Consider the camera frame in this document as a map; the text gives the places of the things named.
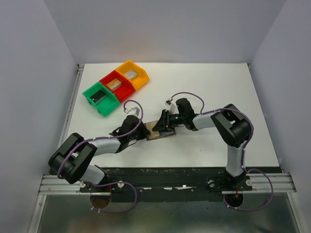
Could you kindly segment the brown leather card holder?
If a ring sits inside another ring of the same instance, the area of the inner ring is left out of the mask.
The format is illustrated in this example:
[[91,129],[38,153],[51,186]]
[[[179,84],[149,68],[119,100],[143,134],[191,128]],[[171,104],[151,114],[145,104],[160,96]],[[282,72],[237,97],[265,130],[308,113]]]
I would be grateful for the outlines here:
[[146,137],[147,141],[156,140],[165,138],[168,136],[175,135],[175,130],[168,131],[168,132],[159,132],[159,131],[153,131],[153,127],[157,124],[157,120],[150,121],[144,124],[144,126],[147,128],[147,130],[150,132],[150,134]]

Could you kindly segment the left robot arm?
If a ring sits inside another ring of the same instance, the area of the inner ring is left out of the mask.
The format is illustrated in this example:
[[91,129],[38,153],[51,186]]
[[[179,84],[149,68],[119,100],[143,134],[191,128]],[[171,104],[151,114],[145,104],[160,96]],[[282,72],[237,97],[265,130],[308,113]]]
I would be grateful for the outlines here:
[[131,141],[146,139],[150,131],[137,116],[128,115],[122,125],[99,140],[85,140],[80,134],[72,133],[51,156],[48,165],[57,175],[73,184],[83,181],[98,185],[105,172],[90,164],[93,157],[125,150]]

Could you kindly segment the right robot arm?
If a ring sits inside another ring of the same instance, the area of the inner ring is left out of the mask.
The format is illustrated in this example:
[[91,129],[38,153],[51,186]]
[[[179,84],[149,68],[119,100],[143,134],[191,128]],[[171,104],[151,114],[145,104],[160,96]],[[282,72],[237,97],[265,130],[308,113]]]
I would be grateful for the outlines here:
[[247,115],[240,112],[233,104],[196,114],[186,98],[178,99],[176,106],[178,113],[173,114],[169,110],[163,110],[152,130],[160,133],[169,132],[179,125],[184,125],[190,131],[215,127],[227,144],[226,172],[233,178],[242,175],[245,148],[254,133],[254,126]]

